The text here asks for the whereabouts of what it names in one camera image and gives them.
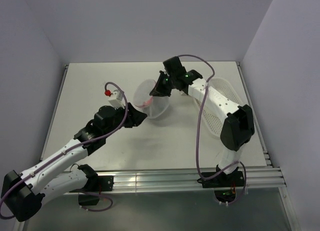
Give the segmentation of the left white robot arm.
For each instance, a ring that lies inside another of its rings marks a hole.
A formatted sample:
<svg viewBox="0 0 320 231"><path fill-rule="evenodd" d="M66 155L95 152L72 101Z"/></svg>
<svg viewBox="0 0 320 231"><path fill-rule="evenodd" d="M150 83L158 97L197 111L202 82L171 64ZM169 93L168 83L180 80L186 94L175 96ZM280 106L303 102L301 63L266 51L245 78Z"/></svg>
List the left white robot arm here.
<svg viewBox="0 0 320 231"><path fill-rule="evenodd" d="M45 203L64 193L95 189L98 175L89 165L81 165L70 174L62 172L104 146L106 139L119 129L137 127L146 118L147 115L131 103L118 108L100 107L93 119L60 150L31 168L21 172L12 170L4 176L0 203L6 205L12 215L0 218L24 222Z"/></svg>

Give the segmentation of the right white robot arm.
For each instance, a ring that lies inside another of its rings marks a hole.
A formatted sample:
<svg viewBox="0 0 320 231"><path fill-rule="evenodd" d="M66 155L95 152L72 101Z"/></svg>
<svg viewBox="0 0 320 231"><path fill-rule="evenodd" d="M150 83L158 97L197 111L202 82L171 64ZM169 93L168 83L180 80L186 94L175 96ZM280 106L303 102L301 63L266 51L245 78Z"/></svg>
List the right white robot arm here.
<svg viewBox="0 0 320 231"><path fill-rule="evenodd" d="M211 176L222 186L229 185L234 172L240 164L242 146L251 140L255 133L252 108L240 105L222 95L209 85L212 76L204 78L198 71L187 71L180 56L171 57L163 62L154 88L149 93L153 97L169 97L172 90L178 90L201 103L197 128L201 127L203 109L209 109L222 122L220 141L224 146L222 159Z"/></svg>

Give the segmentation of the white mesh laundry bag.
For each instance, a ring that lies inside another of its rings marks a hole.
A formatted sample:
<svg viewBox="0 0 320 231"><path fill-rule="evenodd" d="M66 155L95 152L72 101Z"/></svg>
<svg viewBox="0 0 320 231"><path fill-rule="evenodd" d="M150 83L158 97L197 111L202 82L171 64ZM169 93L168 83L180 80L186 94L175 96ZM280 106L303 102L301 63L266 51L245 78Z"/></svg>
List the white mesh laundry bag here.
<svg viewBox="0 0 320 231"><path fill-rule="evenodd" d="M161 116L169 107L169 97L158 97L150 95L155 87L153 79L144 80L136 89L133 95L133 104L147 115L149 119L156 119Z"/></svg>

